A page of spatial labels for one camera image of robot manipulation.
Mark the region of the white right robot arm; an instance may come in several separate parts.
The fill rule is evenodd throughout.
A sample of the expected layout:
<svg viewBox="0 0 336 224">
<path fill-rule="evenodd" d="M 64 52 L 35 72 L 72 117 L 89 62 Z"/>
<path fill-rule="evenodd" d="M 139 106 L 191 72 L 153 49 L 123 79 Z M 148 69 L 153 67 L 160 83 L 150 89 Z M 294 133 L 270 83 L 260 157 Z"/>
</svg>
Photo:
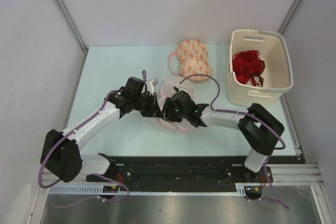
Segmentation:
<svg viewBox="0 0 336 224">
<path fill-rule="evenodd" d="M 187 120 L 193 127 L 219 126 L 240 131 L 250 145 L 242 169 L 243 179 L 249 183 L 261 177 L 261 168 L 273 154 L 277 143 L 282 144 L 282 149 L 286 147 L 281 140 L 284 125 L 258 103 L 253 103 L 247 111 L 220 110 L 210 104 L 195 103 L 187 92 L 181 90 L 166 98 L 163 118 L 177 123 Z"/>
</svg>

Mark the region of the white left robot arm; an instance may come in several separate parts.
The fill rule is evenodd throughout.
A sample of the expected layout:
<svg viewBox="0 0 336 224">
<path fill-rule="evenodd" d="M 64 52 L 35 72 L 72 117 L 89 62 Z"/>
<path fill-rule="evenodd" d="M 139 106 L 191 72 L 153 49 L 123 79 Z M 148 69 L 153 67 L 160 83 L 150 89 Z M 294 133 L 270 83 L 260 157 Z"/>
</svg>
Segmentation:
<svg viewBox="0 0 336 224">
<path fill-rule="evenodd" d="M 105 127 L 132 111 L 139 111 L 145 118 L 162 117 L 154 91 L 157 84 L 156 79 L 144 81 L 130 77 L 125 86 L 110 91 L 103 104 L 85 119 L 61 131 L 49 131 L 40 159 L 40 186 L 44 187 L 42 174 L 45 169 L 65 183 L 78 175 L 91 174 L 98 174 L 105 182 L 112 181 L 116 175 L 112 159 L 106 154 L 86 155 L 82 150 Z"/>
</svg>

